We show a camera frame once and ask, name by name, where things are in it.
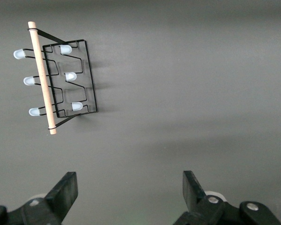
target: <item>wooden dowel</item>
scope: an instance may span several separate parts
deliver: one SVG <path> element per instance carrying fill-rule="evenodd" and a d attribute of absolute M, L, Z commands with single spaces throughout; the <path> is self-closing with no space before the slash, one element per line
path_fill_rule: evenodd
<path fill-rule="evenodd" d="M 47 83 L 47 79 L 46 79 L 46 73 L 45 73 L 45 68 L 44 68 L 43 56 L 42 56 L 42 52 L 41 52 L 41 46 L 39 44 L 38 34 L 37 34 L 37 30 L 36 30 L 37 26 L 36 26 L 35 22 L 28 22 L 28 27 L 30 29 L 29 32 L 30 32 L 30 36 L 31 36 L 34 55 L 36 57 L 38 75 L 39 75 L 39 79 L 40 79 L 41 86 L 42 86 L 42 92 L 43 92 L 43 97 L 44 97 L 44 103 L 45 103 L 45 109 L 46 109 L 50 134 L 54 135 L 54 134 L 56 134 L 56 129 L 55 129 L 56 126 L 55 126 L 55 121 L 54 121 L 54 116 L 53 116 L 53 110 L 52 110 L 52 105 L 51 105 L 48 83 Z"/>

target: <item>silver bolt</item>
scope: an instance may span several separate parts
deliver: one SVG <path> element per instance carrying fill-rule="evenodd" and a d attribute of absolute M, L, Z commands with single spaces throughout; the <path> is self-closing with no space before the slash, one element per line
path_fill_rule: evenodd
<path fill-rule="evenodd" d="M 209 197 L 208 201 L 213 204 L 217 204 L 219 202 L 219 200 L 215 197 Z"/>
<path fill-rule="evenodd" d="M 258 211 L 258 206 L 257 205 L 255 205 L 255 204 L 253 204 L 253 203 L 248 203 L 247 204 L 247 207 L 249 208 L 249 209 L 251 209 L 251 210 L 253 210 L 253 211 Z"/>
<path fill-rule="evenodd" d="M 29 205 L 31 206 L 31 207 L 33 207 L 33 206 L 36 206 L 36 205 L 38 205 L 39 204 L 39 201 L 38 200 L 33 200 Z"/>

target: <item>gray surface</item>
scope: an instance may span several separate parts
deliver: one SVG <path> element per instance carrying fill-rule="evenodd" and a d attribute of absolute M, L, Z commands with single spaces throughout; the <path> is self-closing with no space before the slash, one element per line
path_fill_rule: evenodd
<path fill-rule="evenodd" d="M 86 39 L 100 112 L 48 135 L 27 22 Z M 42 44 L 50 41 L 42 39 Z M 64 224 L 172 224 L 182 171 L 281 220 L 281 1 L 0 1 L 0 204 L 77 171 Z"/>

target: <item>mug rack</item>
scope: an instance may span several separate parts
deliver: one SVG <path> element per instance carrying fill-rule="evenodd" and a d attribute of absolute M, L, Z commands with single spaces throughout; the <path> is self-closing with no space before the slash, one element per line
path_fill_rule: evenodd
<path fill-rule="evenodd" d="M 25 77 L 23 82 L 28 86 L 41 86 L 44 106 L 29 109 L 29 114 L 46 115 L 48 129 L 53 135 L 57 133 L 57 127 L 72 118 L 98 111 L 88 46 L 85 40 L 63 41 L 37 29 L 35 22 L 28 22 L 28 26 L 33 49 L 16 50 L 14 57 L 18 60 L 24 58 L 36 60 L 38 75 Z M 41 50 L 38 35 L 56 43 L 44 45 Z M 57 118 L 65 119 L 55 124 L 54 113 Z"/>

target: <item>gray background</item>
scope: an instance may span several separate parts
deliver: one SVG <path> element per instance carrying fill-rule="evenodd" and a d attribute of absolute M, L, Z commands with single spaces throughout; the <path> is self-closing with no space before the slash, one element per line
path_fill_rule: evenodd
<path fill-rule="evenodd" d="M 27 22 L 85 39 L 99 111 L 49 135 Z M 41 39 L 41 44 L 51 41 Z M 0 1 L 0 204 L 77 171 L 65 225 L 171 225 L 182 171 L 281 220 L 281 0 Z"/>

